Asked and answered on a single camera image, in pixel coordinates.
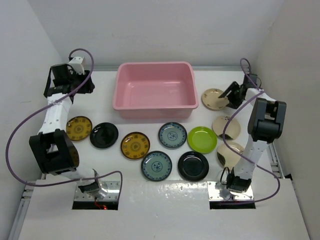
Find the green plate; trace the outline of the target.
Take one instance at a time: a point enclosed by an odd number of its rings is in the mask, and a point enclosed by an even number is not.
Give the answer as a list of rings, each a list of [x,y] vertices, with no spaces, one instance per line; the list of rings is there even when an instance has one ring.
[[[192,150],[202,154],[209,154],[216,148],[218,138],[212,129],[205,126],[197,126],[188,133],[187,142]]]

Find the yellow patterned plate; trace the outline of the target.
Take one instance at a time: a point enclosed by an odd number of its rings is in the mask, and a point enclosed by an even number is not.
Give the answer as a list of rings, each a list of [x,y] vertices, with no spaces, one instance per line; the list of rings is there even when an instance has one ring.
[[[139,160],[145,157],[150,150],[150,140],[142,132],[128,133],[121,141],[121,153],[129,160]]]
[[[92,121],[86,116],[76,116],[66,123],[66,134],[72,141],[87,138],[93,129]]]

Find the black plate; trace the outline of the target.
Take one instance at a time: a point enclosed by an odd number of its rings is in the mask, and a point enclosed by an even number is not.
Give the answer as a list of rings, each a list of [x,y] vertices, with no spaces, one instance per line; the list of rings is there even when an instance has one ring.
[[[98,149],[107,149],[113,146],[119,137],[118,128],[110,122],[96,125],[90,133],[91,144]]]
[[[197,151],[188,151],[182,154],[177,163],[179,175],[187,181],[198,182],[209,173],[207,158]]]

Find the blue floral plate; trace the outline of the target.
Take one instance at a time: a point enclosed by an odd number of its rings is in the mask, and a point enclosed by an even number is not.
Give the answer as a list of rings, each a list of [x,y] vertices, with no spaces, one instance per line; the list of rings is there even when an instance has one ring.
[[[187,130],[178,122],[167,122],[158,131],[160,143],[169,149],[181,147],[186,142],[187,137]]]
[[[169,177],[173,169],[171,158],[163,151],[149,152],[142,160],[142,175],[149,181],[160,182]]]

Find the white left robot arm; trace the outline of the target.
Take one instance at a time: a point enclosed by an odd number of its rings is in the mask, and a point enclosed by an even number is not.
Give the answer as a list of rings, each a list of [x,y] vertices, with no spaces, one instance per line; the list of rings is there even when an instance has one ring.
[[[66,133],[75,96],[72,91],[81,86],[78,93],[90,94],[95,88],[90,73],[77,72],[67,63],[50,67],[43,93],[49,108],[37,135],[29,138],[29,145],[42,173],[75,180],[83,194],[98,198],[102,192],[98,173],[80,165],[79,153]]]

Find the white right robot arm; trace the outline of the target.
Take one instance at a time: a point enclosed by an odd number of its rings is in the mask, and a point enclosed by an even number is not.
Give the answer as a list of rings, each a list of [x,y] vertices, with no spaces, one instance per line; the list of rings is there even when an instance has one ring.
[[[262,89],[249,87],[245,83],[239,85],[235,81],[219,97],[227,98],[228,106],[232,109],[239,110],[243,102],[253,105],[247,125],[249,137],[243,156],[226,179],[227,189],[238,193],[246,192],[262,153],[283,132],[287,104],[269,97]]]

